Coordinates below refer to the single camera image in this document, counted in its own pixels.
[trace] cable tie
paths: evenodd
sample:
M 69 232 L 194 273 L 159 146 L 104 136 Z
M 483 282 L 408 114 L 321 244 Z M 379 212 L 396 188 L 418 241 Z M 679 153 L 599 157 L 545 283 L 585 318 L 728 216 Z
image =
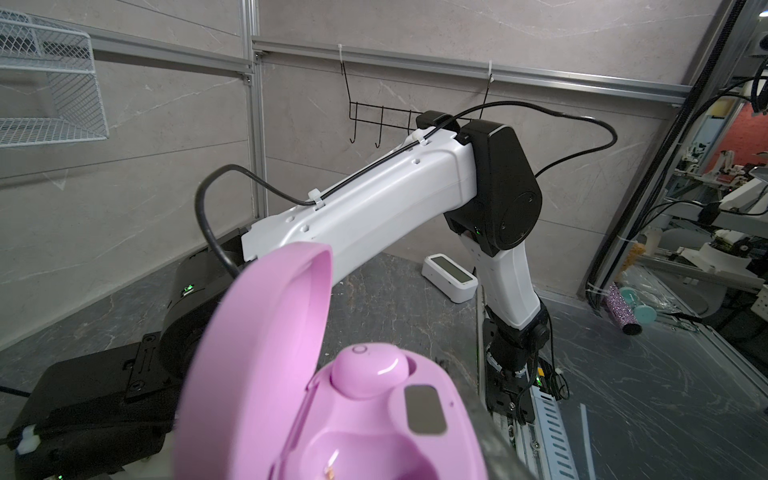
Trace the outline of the cable tie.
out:
M 320 190 L 312 189 L 307 195 L 310 196 L 310 200 L 315 202 L 315 210 L 320 210 L 325 207 L 326 202 L 323 200 L 323 196 L 320 194 Z
M 414 131 L 411 136 L 414 140 L 417 140 L 419 144 L 421 145 L 427 145 L 429 143 L 429 140 L 424 138 L 424 135 L 422 135 L 418 130 Z
M 16 453 L 19 455 L 32 453 L 38 449 L 38 445 L 40 445 L 40 437 L 35 435 L 35 426 L 27 425 L 22 430 L 22 440 L 16 447 Z

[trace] white wire basket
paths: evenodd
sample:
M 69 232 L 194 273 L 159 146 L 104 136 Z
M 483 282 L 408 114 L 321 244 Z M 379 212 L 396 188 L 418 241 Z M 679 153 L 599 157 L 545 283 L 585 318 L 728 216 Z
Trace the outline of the white wire basket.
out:
M 0 148 L 109 136 L 91 37 L 0 8 Z

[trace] gray table surface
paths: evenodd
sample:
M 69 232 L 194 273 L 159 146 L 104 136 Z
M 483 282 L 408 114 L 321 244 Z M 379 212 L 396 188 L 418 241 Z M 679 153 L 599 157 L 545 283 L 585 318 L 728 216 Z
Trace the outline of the gray table surface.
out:
M 0 383 L 31 390 L 56 362 L 161 329 L 175 267 L 1 351 Z M 336 285 L 319 364 L 351 343 L 391 342 L 442 360 L 460 390 L 476 389 L 475 304 L 451 303 L 419 271 L 380 254 Z M 589 478 L 582 403 L 596 478 L 768 478 L 768 399 L 699 333 L 656 323 L 629 337 L 575 300 L 541 296 L 571 389 L 558 404 L 582 480 Z M 0 431 L 23 404 L 0 395 Z M 0 478 L 13 478 L 12 455 L 0 448 Z

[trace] pink container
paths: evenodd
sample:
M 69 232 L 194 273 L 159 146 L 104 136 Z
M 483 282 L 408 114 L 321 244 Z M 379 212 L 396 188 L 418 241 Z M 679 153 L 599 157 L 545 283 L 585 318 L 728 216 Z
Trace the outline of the pink container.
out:
M 175 477 L 485 480 L 464 405 L 431 360 L 367 343 L 315 373 L 331 263 L 329 246 L 291 243 L 232 284 L 184 383 Z

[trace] teal object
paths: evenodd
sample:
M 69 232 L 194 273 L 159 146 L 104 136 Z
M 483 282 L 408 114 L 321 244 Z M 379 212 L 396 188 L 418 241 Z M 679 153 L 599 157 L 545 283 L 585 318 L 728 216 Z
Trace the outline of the teal object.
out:
M 638 305 L 634 307 L 632 313 L 634 313 L 634 318 L 637 319 L 637 322 L 643 325 L 656 321 L 656 310 L 652 306 Z
M 623 286 L 619 289 L 619 295 L 621 295 L 621 298 L 623 298 L 629 306 L 640 302 L 640 297 L 637 295 L 637 292 L 634 290 L 634 288 Z
M 656 321 L 656 310 L 652 306 L 643 304 L 634 288 L 623 286 L 619 289 L 619 295 L 621 295 L 624 302 L 627 302 L 627 305 L 630 306 L 634 318 L 638 323 L 647 325 L 648 323 Z

